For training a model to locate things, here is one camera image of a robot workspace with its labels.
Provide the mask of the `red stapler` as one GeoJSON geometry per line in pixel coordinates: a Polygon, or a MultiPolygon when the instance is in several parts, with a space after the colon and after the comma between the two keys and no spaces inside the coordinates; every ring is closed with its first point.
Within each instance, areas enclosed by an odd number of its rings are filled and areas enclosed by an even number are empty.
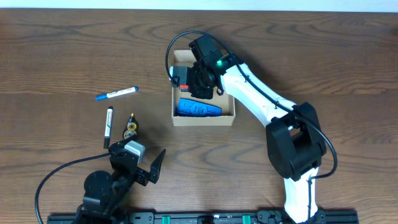
{"type": "Polygon", "coordinates": [[[179,89],[181,92],[189,92],[189,86],[188,85],[179,85],[179,89]]]}

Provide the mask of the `blue plastic tool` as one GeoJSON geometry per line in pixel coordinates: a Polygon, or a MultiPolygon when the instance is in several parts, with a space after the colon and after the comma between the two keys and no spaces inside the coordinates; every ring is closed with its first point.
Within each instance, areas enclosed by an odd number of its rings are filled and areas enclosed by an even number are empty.
{"type": "Polygon", "coordinates": [[[207,116],[221,116],[222,109],[202,103],[199,101],[181,98],[177,106],[177,113],[180,116],[189,117],[207,117],[207,116]]]}

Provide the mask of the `black gold tape dispenser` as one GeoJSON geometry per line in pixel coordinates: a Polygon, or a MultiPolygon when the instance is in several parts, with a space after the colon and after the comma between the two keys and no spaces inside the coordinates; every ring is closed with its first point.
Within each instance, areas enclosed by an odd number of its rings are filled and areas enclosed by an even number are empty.
{"type": "Polygon", "coordinates": [[[123,138],[128,139],[131,137],[137,137],[139,131],[139,123],[136,120],[136,117],[134,116],[134,113],[132,113],[127,121],[127,125],[124,128],[123,132],[123,138]]]}

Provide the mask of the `cardboard box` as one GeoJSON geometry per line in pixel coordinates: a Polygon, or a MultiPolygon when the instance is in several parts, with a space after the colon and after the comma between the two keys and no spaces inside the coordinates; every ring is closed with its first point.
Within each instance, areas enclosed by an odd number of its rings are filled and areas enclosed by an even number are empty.
{"type": "MultiPolygon", "coordinates": [[[[192,67],[196,61],[190,50],[174,50],[170,53],[171,66],[192,67]]],[[[177,87],[172,88],[172,122],[174,126],[231,126],[236,117],[234,97],[224,93],[219,96],[216,88],[211,100],[203,100],[191,97],[191,93],[182,92],[177,87]],[[180,116],[177,113],[180,99],[189,99],[221,108],[221,115],[214,117],[189,117],[180,116]]]]}

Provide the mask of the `black whiteboard marker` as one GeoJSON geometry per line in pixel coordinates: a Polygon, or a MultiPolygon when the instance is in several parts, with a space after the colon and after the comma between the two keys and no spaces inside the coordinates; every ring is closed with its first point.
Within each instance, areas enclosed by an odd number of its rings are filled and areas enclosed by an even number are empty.
{"type": "Polygon", "coordinates": [[[112,122],[113,122],[113,107],[110,106],[106,111],[106,124],[104,129],[104,144],[103,144],[104,149],[108,149],[110,145],[112,122]]]}

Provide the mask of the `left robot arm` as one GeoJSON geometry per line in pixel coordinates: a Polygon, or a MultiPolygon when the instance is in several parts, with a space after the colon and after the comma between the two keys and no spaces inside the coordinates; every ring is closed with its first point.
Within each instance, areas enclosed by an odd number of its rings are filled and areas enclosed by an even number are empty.
{"type": "Polygon", "coordinates": [[[123,139],[108,148],[113,173],[98,170],[84,182],[85,194],[82,209],[75,223],[129,223],[130,214],[119,205],[135,183],[146,186],[157,183],[166,150],[150,165],[150,171],[138,167],[144,157],[145,147],[135,137],[123,139]]]}

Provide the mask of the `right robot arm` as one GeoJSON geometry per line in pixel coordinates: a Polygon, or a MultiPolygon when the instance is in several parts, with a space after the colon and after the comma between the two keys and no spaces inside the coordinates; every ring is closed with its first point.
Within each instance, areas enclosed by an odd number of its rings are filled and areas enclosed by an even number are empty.
{"type": "Polygon", "coordinates": [[[318,211],[315,181],[329,143],[315,108],[278,95],[210,35],[193,40],[189,48],[195,58],[187,75],[192,96],[209,99],[216,88],[218,94],[239,100],[263,124],[269,160],[284,179],[286,214],[295,223],[313,221],[318,211]]]}

